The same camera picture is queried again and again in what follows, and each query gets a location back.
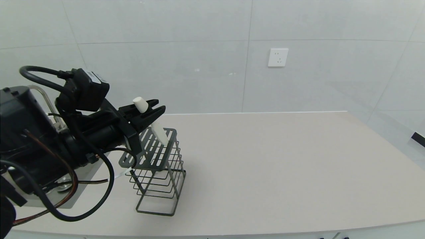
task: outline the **metal wire rack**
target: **metal wire rack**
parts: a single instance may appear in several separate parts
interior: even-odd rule
[[[139,160],[133,170],[126,174],[137,195],[141,196],[136,206],[139,213],[173,216],[179,202],[186,171],[183,169],[177,131],[171,128],[164,130],[168,145],[162,145],[151,128],[142,132],[140,141],[144,151],[137,156]],[[128,168],[133,165],[133,160],[124,153],[119,164]]]

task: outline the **white table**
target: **white table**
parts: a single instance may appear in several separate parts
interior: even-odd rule
[[[187,170],[175,216],[136,213],[140,196],[119,178],[85,220],[48,214],[14,229],[86,237],[425,238],[424,171],[347,112],[164,115],[160,122],[177,129]],[[109,156],[116,173],[119,156]],[[107,176],[103,165],[93,179]],[[87,211],[105,188],[89,186],[61,211]],[[17,208],[18,217],[39,211]]]

